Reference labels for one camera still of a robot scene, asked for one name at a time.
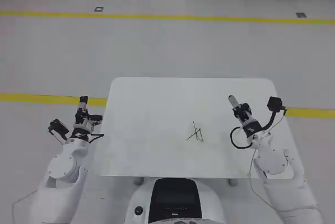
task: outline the white floor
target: white floor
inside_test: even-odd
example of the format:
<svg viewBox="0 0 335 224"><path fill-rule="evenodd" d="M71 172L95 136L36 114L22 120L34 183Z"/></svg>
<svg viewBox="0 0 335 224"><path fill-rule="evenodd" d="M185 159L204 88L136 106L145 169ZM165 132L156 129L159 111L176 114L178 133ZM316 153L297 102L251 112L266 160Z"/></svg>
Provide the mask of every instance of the white floor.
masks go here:
<svg viewBox="0 0 335 224"><path fill-rule="evenodd" d="M0 10L90 13L95 6L104 13L335 18L335 0L0 0ZM269 78L286 106L335 108L335 25L0 16L0 92L107 97L121 76ZM11 203L35 189L61 150L45 132L49 121L72 124L75 109L0 102L0 224L11 222ZM335 224L335 120L288 121L307 179ZM204 181L230 223L279 223L246 180L237 188ZM258 180L254 185L263 193ZM73 223L123 223L134 189L130 178L90 173ZM28 207L29 200L16 206L17 224L26 223Z"/></svg>

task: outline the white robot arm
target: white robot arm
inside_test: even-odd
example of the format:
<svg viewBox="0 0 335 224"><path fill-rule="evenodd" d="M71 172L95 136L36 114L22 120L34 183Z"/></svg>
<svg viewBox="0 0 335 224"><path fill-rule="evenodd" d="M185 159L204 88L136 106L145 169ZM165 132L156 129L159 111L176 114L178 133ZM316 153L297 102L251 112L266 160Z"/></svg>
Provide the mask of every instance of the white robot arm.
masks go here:
<svg viewBox="0 0 335 224"><path fill-rule="evenodd" d="M101 115L90 115L86 109L88 97L80 98L74 130L69 139L69 130L58 119L50 123L48 132L58 132L64 140L63 151L51 160L41 181L30 209L29 224L70 223L77 210L83 185L88 173L83 160L89 144L102 137L92 134L94 126L101 123ZM89 136L98 136L89 140Z"/></svg>
<svg viewBox="0 0 335 224"><path fill-rule="evenodd" d="M276 113L280 110L286 112L280 98L271 97L268 108L272 111L269 123L261 127L257 120L253 119L251 108L248 104L239 104L234 96L230 96L235 116L240 120L250 145L236 148L253 148L258 151L258 156L253 160L254 167L263 180L263 186L273 208L284 224L323 224L324 219L318 208L317 202L309 188L303 174L302 168L290 156L288 150L271 148L272 136L269 132ZM285 171L290 164L294 176L292 179L271 180L267 174L276 175Z"/></svg>

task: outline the tabletop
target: tabletop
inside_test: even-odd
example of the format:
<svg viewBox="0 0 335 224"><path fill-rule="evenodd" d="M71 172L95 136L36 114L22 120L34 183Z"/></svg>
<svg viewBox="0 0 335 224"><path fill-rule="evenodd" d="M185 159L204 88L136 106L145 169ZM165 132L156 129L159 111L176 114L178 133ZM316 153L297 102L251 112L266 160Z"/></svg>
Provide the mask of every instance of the tabletop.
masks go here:
<svg viewBox="0 0 335 224"><path fill-rule="evenodd" d="M239 103L247 102L264 126L271 116L268 99L277 92L270 80L259 78L115 79L101 126L105 136L95 152L96 174L247 178L253 149L239 150L230 142L230 131L240 123L229 95ZM275 122L281 116L277 114ZM194 134L195 128L201 130ZM287 119L272 135L271 146L288 148L301 164ZM244 132L235 139L236 144L247 145ZM269 178L292 176L288 166ZM252 178L258 178L254 169Z"/></svg>

